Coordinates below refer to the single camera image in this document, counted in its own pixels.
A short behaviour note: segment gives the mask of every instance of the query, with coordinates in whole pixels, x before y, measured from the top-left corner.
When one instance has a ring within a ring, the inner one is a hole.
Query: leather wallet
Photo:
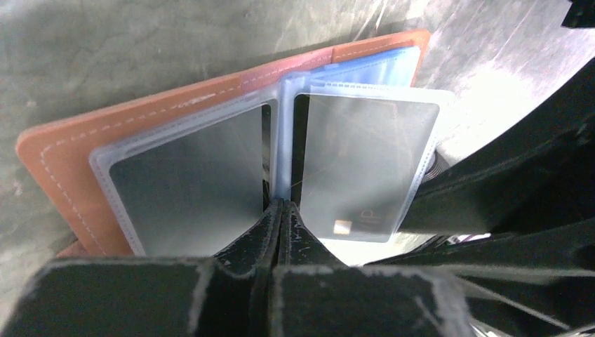
[[[89,155],[94,149],[274,84],[289,72],[409,46],[421,51],[419,68],[429,38],[429,32],[418,30],[331,46],[54,121],[24,131],[16,151],[79,238],[84,247],[81,251],[91,256],[132,255],[90,167]]]

